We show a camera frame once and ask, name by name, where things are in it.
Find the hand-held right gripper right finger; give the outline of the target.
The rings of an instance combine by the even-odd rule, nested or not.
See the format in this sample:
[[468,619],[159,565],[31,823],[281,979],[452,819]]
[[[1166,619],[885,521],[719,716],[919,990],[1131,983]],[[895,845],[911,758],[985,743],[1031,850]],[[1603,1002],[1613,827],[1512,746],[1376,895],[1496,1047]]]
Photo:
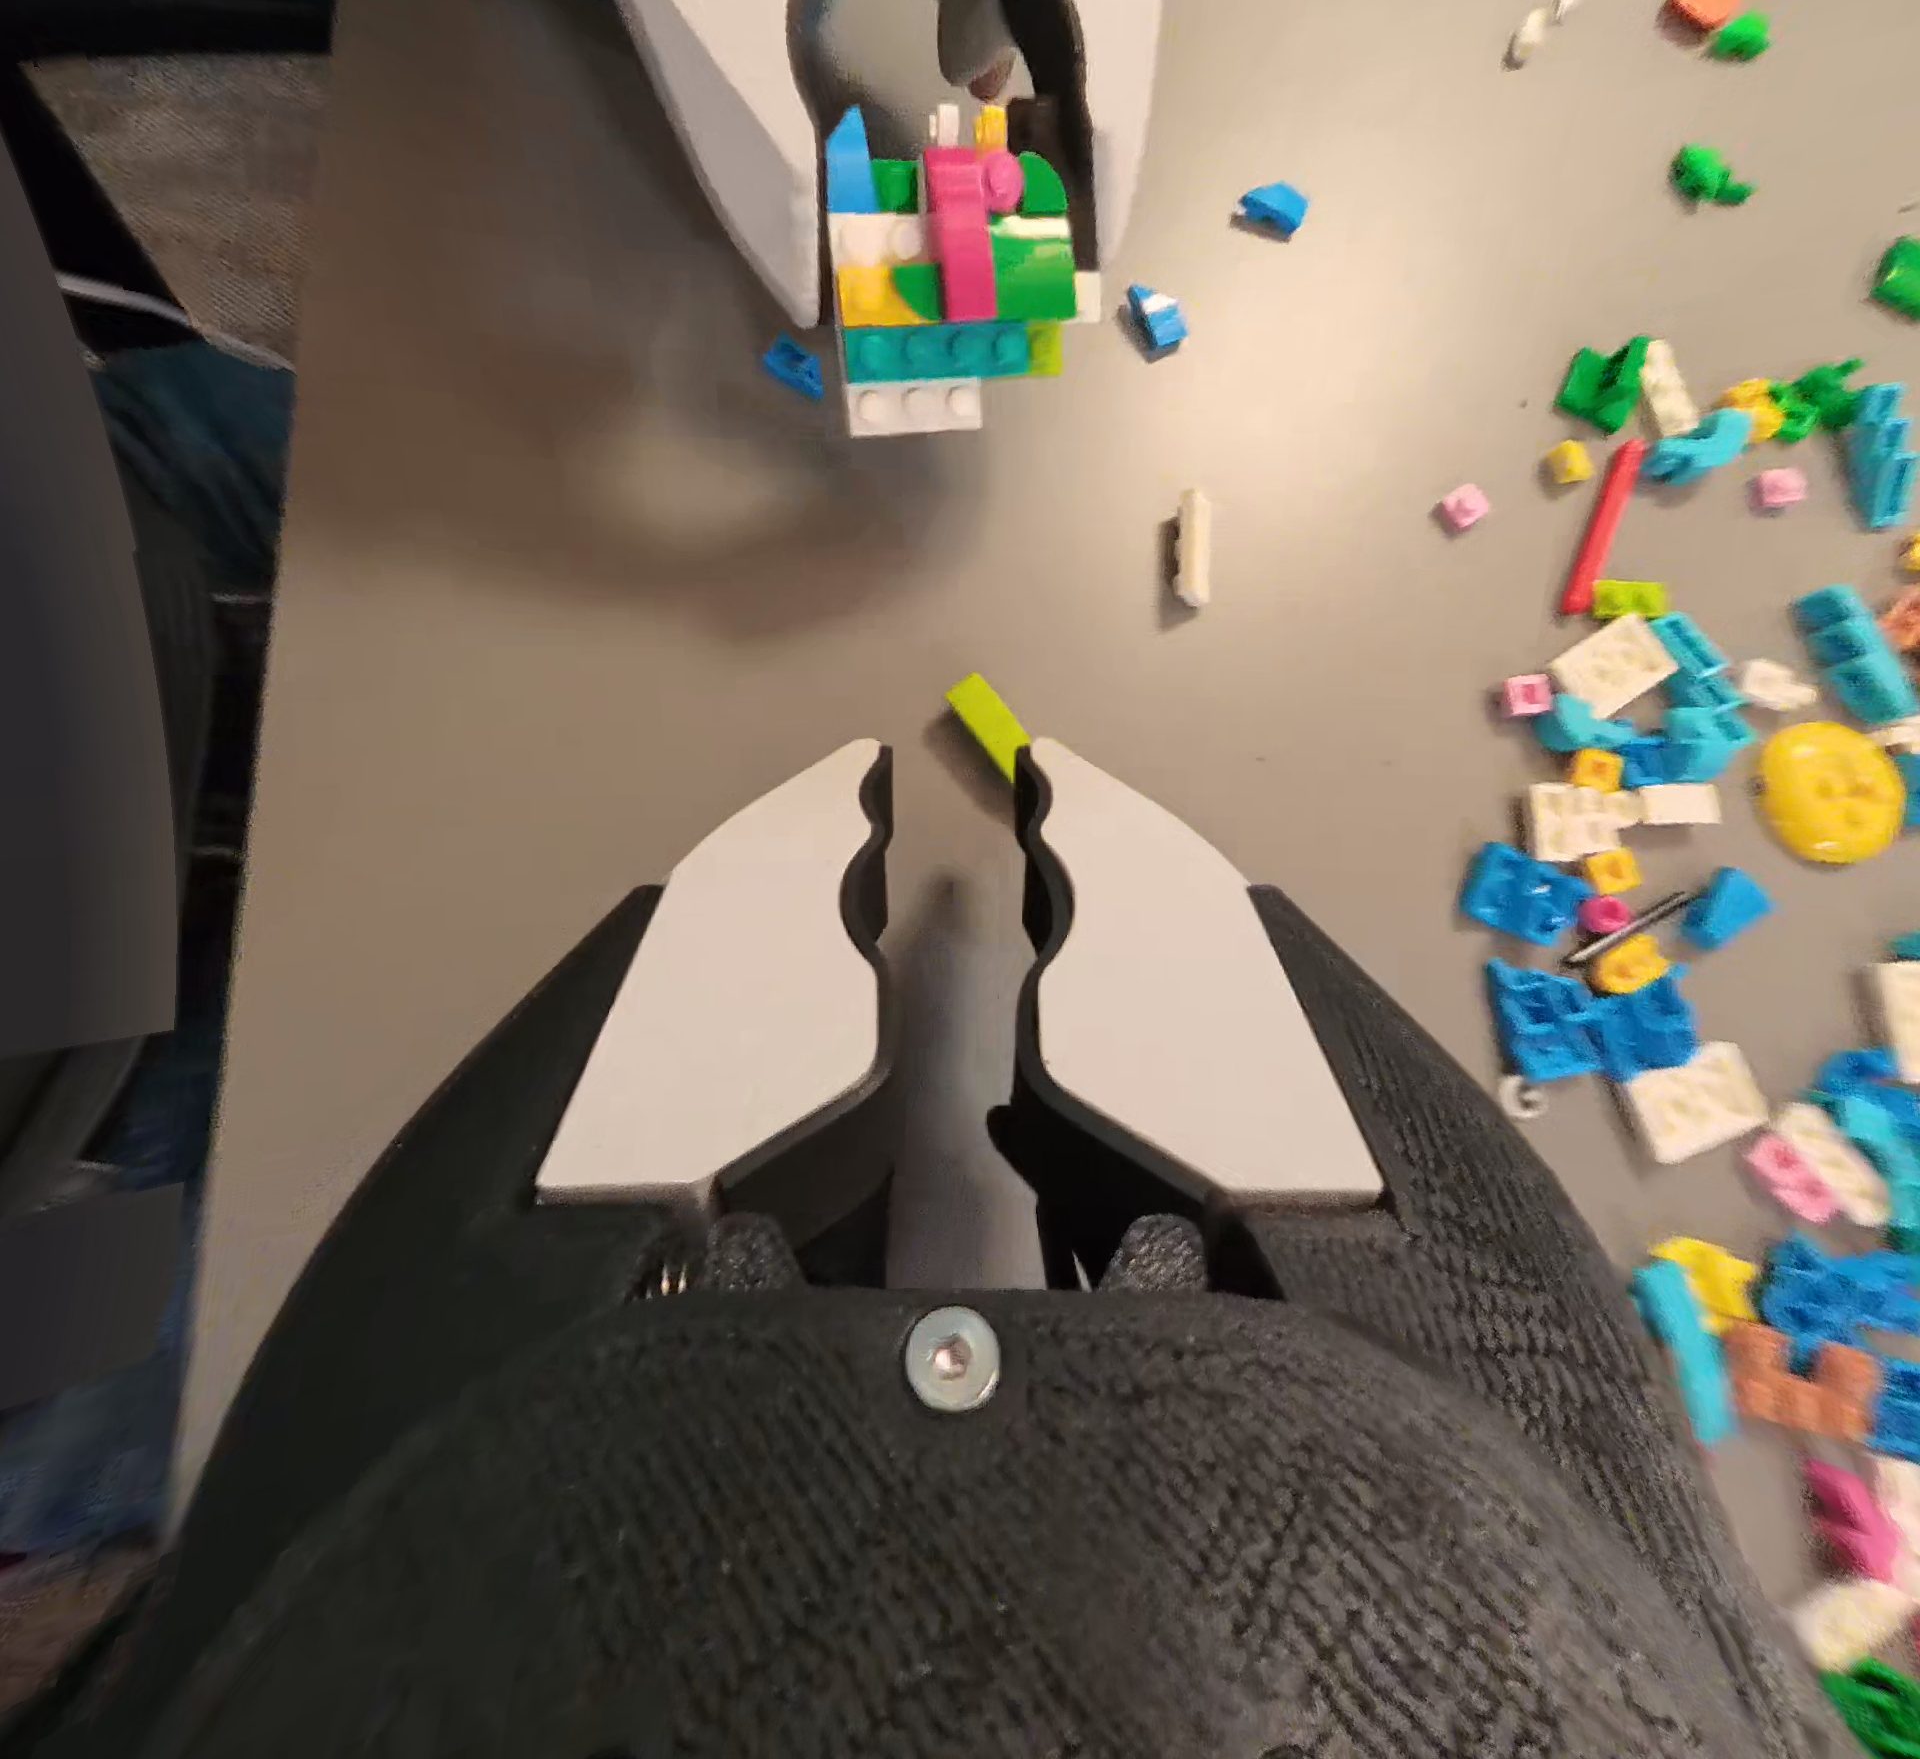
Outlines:
[[1018,758],[1022,925],[1003,1147],[1188,1207],[1366,1212],[1383,1172],[1253,886],[1059,740]]

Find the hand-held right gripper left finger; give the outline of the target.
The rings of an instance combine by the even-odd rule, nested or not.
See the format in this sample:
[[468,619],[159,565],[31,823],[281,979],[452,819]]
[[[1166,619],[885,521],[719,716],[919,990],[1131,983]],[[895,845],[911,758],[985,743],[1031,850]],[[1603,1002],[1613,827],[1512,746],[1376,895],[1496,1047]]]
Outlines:
[[719,1207],[876,1090],[891,773],[858,738],[671,867],[541,1163],[543,1206]]

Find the colourful toy brick assembly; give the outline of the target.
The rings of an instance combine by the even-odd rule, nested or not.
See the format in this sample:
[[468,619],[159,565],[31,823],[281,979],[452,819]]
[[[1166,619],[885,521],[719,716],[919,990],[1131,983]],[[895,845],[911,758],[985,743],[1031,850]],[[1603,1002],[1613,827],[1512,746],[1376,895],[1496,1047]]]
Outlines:
[[915,158],[876,158],[861,108],[822,142],[829,293],[845,431],[983,423],[991,382],[1059,376],[1103,305],[1062,168],[1003,105],[938,105]]

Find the lime green toy brick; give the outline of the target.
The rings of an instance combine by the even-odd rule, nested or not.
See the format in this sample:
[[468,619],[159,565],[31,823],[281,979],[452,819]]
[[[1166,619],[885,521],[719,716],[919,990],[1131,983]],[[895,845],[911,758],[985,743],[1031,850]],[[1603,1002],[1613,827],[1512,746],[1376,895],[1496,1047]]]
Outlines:
[[976,746],[985,763],[1008,783],[1018,783],[1021,753],[1031,746],[1028,729],[995,686],[972,670],[945,692],[948,716]]

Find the grey desk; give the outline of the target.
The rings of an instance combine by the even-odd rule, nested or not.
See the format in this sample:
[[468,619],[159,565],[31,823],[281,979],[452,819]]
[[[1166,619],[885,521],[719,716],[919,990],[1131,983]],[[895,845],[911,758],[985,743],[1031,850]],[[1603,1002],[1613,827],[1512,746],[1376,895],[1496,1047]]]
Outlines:
[[[1588,513],[1571,352],[1701,398],[1865,356],[1918,0],[1728,72],[1592,0],[1163,0],[1133,222],[1058,379],[853,439],[758,372],[612,0],[338,0],[179,1551],[139,1757],[1852,1757],[1618,1252],[1745,1234],[1736,1147],[1491,1096],[1453,909],[1546,768],[1491,689]],[[1758,185],[1669,185],[1685,142]],[[1269,182],[1291,244],[1233,225]],[[1128,282],[1188,341],[1141,356]],[[1459,483],[1491,499],[1449,538]],[[1182,488],[1212,605],[1169,589]],[[1188,1207],[1003,1147],[1035,945],[945,709],[1253,886],[1366,1212]],[[536,1172],[671,867],[895,758],[885,1072],[719,1207]]]

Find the pile of mixed toy bricks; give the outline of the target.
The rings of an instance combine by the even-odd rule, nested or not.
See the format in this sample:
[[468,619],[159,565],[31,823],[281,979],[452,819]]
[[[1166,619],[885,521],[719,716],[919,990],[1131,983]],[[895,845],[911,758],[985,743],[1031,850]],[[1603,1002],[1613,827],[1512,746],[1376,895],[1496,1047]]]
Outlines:
[[[1838,446],[1865,532],[1902,528],[1918,488],[1906,385],[1865,382],[1859,361],[1745,379],[1701,411],[1652,336],[1643,402],[1605,448],[1625,436],[1645,439],[1638,492],[1808,436]],[[1593,1074],[1653,1166],[1736,1147],[1783,1213],[1789,1232],[1748,1260],[1685,1234],[1652,1242],[1628,1294],[1696,1441],[1718,1447],[1745,1424],[1795,1441],[1828,1574],[1789,1608],[1789,1631],[1853,1741],[1915,1757],[1918,935],[1865,970],[1879,1040],[1828,1053],[1796,1096],[1768,1100],[1733,1042],[1701,1033],[1683,956],[1759,932],[1772,890],[1721,865],[1653,899],[1635,835],[1721,826],[1733,773],[1759,813],[1763,743],[1828,720],[1895,758],[1909,805],[1888,850],[1918,845],[1918,590],[1883,608],[1852,585],[1791,599],[1802,669],[1732,658],[1671,598],[1663,619],[1571,619],[1588,630],[1501,689],[1501,715],[1546,749],[1549,780],[1519,796],[1519,839],[1479,845],[1458,896],[1468,922],[1543,956],[1482,967],[1501,1102],[1528,1119],[1551,1083]]]

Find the green plate brick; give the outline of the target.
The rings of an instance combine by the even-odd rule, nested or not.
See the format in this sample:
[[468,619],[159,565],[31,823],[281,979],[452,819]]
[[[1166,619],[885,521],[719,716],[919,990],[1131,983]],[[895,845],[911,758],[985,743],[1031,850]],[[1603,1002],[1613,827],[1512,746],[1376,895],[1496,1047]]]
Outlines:
[[1649,345],[1649,335],[1635,335],[1613,355],[1598,355],[1593,348],[1571,355],[1553,411],[1598,429],[1603,436],[1619,435],[1643,402]]

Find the red long toy bar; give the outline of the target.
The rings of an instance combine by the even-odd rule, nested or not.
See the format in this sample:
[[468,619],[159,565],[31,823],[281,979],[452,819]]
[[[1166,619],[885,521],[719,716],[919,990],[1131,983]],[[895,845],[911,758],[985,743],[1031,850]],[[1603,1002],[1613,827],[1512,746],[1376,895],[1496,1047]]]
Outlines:
[[1645,439],[1639,436],[1625,436],[1605,462],[1605,475],[1598,479],[1588,523],[1581,533],[1581,542],[1573,546],[1571,565],[1558,599],[1559,616],[1571,619],[1592,615],[1598,582],[1613,555],[1619,523],[1638,492],[1643,462]]

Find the yellow round dome piece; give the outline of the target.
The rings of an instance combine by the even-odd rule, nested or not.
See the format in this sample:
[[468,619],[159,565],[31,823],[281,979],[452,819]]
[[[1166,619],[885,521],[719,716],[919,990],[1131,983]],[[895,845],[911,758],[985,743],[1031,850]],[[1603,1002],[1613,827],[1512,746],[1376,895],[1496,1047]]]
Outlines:
[[1775,839],[1806,865],[1859,865],[1906,832],[1909,792],[1895,758],[1828,720],[1763,743],[1758,803]]

